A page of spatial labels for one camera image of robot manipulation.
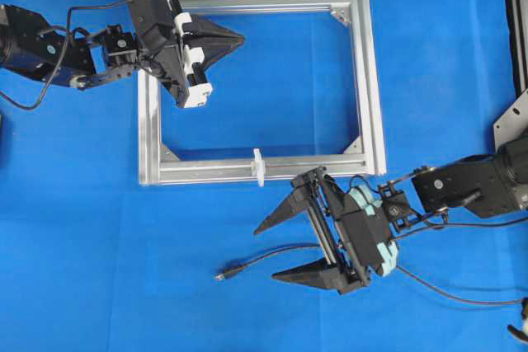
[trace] rectangular metal frame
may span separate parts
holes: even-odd
[[[181,0],[185,11],[202,14],[330,12],[350,29],[358,138],[343,154],[265,157],[265,179],[291,179],[325,166],[332,176],[386,172],[383,123],[369,0]],[[138,76],[139,183],[142,185],[255,181],[254,159],[181,161],[162,141],[160,96],[155,77]]]

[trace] metal bracket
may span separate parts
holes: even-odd
[[[350,10],[347,7],[333,7],[330,15],[344,26],[350,26]]]
[[[180,0],[201,15],[330,12],[351,34],[360,136],[343,154],[264,158],[265,180],[291,179],[324,165],[331,176],[382,175],[386,172],[380,93],[375,64],[370,0]],[[139,183],[142,185],[256,181],[254,158],[180,161],[163,144],[158,81],[138,76]]]
[[[495,151],[506,142],[519,138],[528,128],[528,91],[524,91],[513,105],[493,124]]]
[[[346,148],[344,154],[361,154],[363,153],[363,143],[361,142],[361,135],[356,138],[351,145]]]

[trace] wire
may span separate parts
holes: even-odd
[[[42,35],[46,35],[46,34],[48,34],[50,32],[53,32],[53,31],[65,32],[66,28],[63,27],[63,26],[59,26],[59,25],[52,25],[52,26],[48,26],[47,28],[41,29],[40,31],[36,32],[36,34],[37,34],[37,36],[42,36]]]
[[[354,179],[356,179],[356,178],[361,179],[361,180],[362,180],[362,181],[363,181],[363,182],[369,187],[370,191],[372,191],[373,193],[377,193],[377,194],[381,195],[381,193],[380,193],[379,191],[377,191],[376,189],[374,189],[374,188],[370,185],[369,181],[368,181],[363,175],[354,175],[353,177],[350,178],[350,180],[348,181],[348,188],[349,188],[348,191],[352,190],[352,187],[353,187],[353,186],[352,186],[352,182],[353,182]]]
[[[396,265],[396,268],[400,270],[401,272],[403,272],[405,275],[416,280],[418,283],[424,285],[426,288],[429,288],[430,290],[440,294],[441,296],[445,298],[458,301],[459,303],[464,303],[464,304],[469,304],[469,305],[484,305],[488,307],[502,307],[505,305],[515,305],[515,304],[521,303],[523,300],[523,298],[517,298],[515,300],[507,300],[507,301],[479,301],[479,300],[468,300],[467,298],[460,298],[453,294],[447,293],[445,290],[442,290],[436,287],[434,284],[428,283],[427,281],[420,278],[418,275],[415,275],[411,271],[406,270],[401,265]]]
[[[67,16],[67,19],[66,19],[66,28],[65,31],[66,31],[66,36],[64,37],[64,41],[63,41],[63,45],[60,49],[60,54],[59,54],[59,57],[57,58],[57,63],[55,64],[55,67],[53,69],[53,72],[50,74],[50,76],[48,77],[48,80],[46,80],[44,86],[42,87],[42,90],[40,91],[40,94],[39,94],[39,97],[38,99],[36,100],[36,102],[33,104],[33,105],[29,105],[29,106],[26,106],[26,105],[22,105],[16,101],[14,101],[11,97],[9,97],[7,94],[3,93],[0,91],[0,96],[5,99],[6,101],[10,102],[12,105],[16,106],[17,108],[19,109],[22,109],[22,110],[34,110],[36,109],[37,107],[39,107],[40,103],[42,102],[42,100],[44,99],[45,95],[46,95],[46,92],[48,91],[48,88],[50,87],[50,84],[51,82],[54,80],[57,72],[59,71],[63,61],[64,61],[64,56],[66,55],[66,50],[68,49],[68,44],[69,44],[69,40],[70,40],[70,36],[71,36],[71,32],[70,32],[70,26],[71,26],[71,21],[72,21],[72,12],[76,11],[76,10],[107,10],[107,9],[110,9],[110,8],[114,8],[114,7],[118,7],[122,4],[125,4],[127,2],[133,2],[133,0],[120,0],[119,2],[114,2],[114,3],[110,3],[110,4],[105,4],[105,5],[102,5],[102,6],[75,6],[75,7],[70,7],[69,10],[68,10],[68,16]],[[62,29],[62,26],[55,26],[55,29]]]
[[[264,260],[269,257],[279,255],[280,253],[285,253],[287,251],[295,251],[299,249],[314,249],[318,247],[321,247],[318,243],[300,243],[300,244],[296,244],[292,246],[279,247],[273,251],[269,251],[263,255],[257,256],[254,259],[251,259],[249,261],[227,267],[223,269],[222,271],[220,271],[214,278],[216,280],[225,280],[225,279],[233,278],[235,275],[238,275],[240,272],[242,272],[249,266],[256,264],[260,260]]]
[[[524,223],[528,221],[528,217],[526,218],[519,218],[517,220],[512,220],[510,222],[505,223],[492,223],[492,224],[486,224],[486,223],[440,223],[440,224],[432,224],[429,226],[425,226],[422,228],[417,228],[416,230],[412,230],[409,232],[406,232],[405,234],[399,235],[397,237],[393,237],[393,241],[399,241],[404,238],[410,237],[416,233],[432,230],[432,229],[446,229],[446,228],[500,228],[500,227],[508,227],[512,226],[514,224]]]

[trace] screw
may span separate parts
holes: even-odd
[[[389,213],[391,216],[398,216],[399,215],[399,209],[396,208],[395,206],[391,206],[389,208]]]
[[[442,190],[444,188],[444,183],[440,179],[436,179],[434,186],[437,190]]]

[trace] blue table surface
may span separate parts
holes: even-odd
[[[72,5],[112,1],[0,0],[54,24]],[[491,124],[515,99],[504,0],[370,1],[389,166],[373,182],[492,151]],[[188,158],[338,153],[356,136],[347,34],[331,17],[215,21],[247,43],[210,70],[206,108],[179,110],[163,93],[169,147]],[[74,17],[91,31],[107,23],[131,29],[126,7]],[[26,102],[40,90],[5,70],[0,86]],[[506,332],[519,307],[461,306],[400,273],[342,297],[270,278],[316,251],[215,283],[233,258],[314,235],[299,217],[252,236],[286,181],[140,187],[136,109],[134,79],[52,87],[31,113],[0,102],[0,350],[522,350]],[[423,233],[400,248],[402,265],[452,293],[528,294],[526,226]]]

